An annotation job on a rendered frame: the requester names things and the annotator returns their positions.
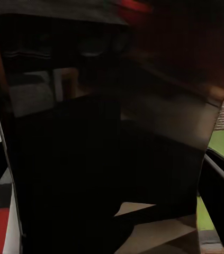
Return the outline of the bottle of coffee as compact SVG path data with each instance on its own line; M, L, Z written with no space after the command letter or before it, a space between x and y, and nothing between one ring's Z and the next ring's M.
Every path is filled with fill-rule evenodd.
M3 254L201 254L224 0L0 0Z

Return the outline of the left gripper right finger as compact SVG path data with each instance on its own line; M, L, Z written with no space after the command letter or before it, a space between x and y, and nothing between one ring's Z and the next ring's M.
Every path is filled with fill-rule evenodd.
M198 191L224 246L224 156L208 147Z

